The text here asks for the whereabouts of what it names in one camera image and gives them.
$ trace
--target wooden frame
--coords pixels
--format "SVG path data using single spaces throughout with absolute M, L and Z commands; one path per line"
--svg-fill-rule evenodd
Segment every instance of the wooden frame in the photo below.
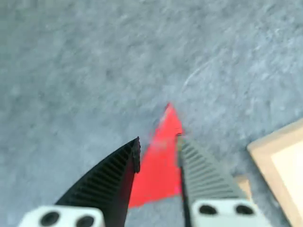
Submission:
M 303 119 L 248 145 L 291 225 L 303 226 Z

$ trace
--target red object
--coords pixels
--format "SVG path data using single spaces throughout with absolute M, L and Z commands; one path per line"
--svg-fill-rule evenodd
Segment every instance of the red object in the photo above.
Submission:
M 135 175 L 130 208 L 180 194 L 176 135 L 181 133 L 181 121 L 169 103 Z

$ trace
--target beige panel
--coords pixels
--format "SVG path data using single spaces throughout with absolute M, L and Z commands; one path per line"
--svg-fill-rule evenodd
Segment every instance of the beige panel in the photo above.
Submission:
M 250 182 L 246 176 L 237 176 L 235 177 L 235 181 L 239 185 L 239 187 L 245 192 L 247 198 L 251 200 L 251 190 L 250 190 Z
M 303 120 L 248 145 L 248 150 L 294 227 L 303 226 Z

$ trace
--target screw hole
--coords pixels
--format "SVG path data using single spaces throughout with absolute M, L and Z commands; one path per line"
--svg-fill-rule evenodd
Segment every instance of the screw hole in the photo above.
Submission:
M 238 214 L 243 214 L 243 215 L 253 215 L 254 211 L 252 208 L 245 206 L 245 205 L 238 205 L 236 207 L 236 212 Z
M 217 210 L 212 207 L 212 206 L 209 206 L 209 205 L 203 205 L 199 208 L 199 212 L 201 214 L 206 214 L 206 215 L 215 215 L 217 214 Z
M 47 214 L 45 214 L 41 220 L 40 223 L 42 226 L 52 226 L 53 224 L 55 224 L 59 219 L 59 213 L 58 212 L 49 212 Z
M 91 227 L 94 224 L 94 218 L 92 216 L 81 217 L 76 224 L 76 227 Z

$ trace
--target red paper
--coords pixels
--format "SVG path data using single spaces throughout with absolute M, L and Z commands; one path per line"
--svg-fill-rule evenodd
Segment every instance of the red paper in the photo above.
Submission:
M 168 104 L 143 157 L 141 170 L 135 175 L 130 208 L 180 194 L 176 135 L 181 133 L 181 121 L 172 104 Z

